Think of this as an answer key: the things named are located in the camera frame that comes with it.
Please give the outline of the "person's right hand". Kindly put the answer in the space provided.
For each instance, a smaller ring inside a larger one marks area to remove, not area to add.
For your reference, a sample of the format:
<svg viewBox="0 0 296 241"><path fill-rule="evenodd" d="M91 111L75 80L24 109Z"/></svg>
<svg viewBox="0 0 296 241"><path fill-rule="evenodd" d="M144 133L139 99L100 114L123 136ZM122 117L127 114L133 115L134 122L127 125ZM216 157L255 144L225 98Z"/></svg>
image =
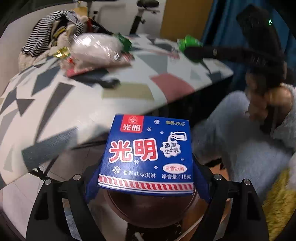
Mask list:
<svg viewBox="0 0 296 241"><path fill-rule="evenodd" d="M257 92L257 84L264 80L261 76L256 76L252 73L246 73L245 80L247 84L246 97L249 100L247 114L253 121L260 121L261 123L268 116L268 106L273 106L278 109L275 121L280 125L293 106L293 94L285 86L281 85L269 90L265 94Z"/></svg>

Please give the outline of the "grey fleece right forearm sleeve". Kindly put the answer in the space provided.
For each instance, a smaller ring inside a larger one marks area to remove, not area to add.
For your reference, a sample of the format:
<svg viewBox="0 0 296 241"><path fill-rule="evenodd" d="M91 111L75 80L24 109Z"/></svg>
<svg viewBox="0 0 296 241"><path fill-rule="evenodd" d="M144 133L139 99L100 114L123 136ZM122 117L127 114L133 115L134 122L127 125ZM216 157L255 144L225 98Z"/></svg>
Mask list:
<svg viewBox="0 0 296 241"><path fill-rule="evenodd" d="M241 91L227 95L203 122L193 128L193 153L201 164L221 158L231 180L249 179L260 200L289 168L287 189L295 190L295 107L273 135L245 112L249 100Z"/></svg>

